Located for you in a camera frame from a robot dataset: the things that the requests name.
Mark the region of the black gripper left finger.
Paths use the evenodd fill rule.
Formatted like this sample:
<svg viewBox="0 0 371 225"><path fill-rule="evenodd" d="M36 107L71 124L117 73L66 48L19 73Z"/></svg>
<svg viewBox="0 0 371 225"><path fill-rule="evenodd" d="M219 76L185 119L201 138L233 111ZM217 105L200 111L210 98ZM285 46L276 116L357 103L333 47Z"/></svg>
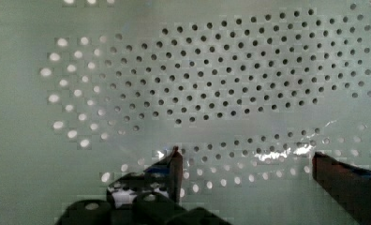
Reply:
<svg viewBox="0 0 371 225"><path fill-rule="evenodd" d="M168 178L169 198L178 203L183 179L183 156L179 147L174 145L171 152L144 170L150 174L163 174Z"/></svg>

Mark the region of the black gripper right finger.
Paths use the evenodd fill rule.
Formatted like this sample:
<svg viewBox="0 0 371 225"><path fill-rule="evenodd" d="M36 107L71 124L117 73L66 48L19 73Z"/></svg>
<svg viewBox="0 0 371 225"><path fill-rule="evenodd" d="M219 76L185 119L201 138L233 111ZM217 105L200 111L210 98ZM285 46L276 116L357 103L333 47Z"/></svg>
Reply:
<svg viewBox="0 0 371 225"><path fill-rule="evenodd" d="M321 152L312 164L313 179L360 225L371 225L371 171Z"/></svg>

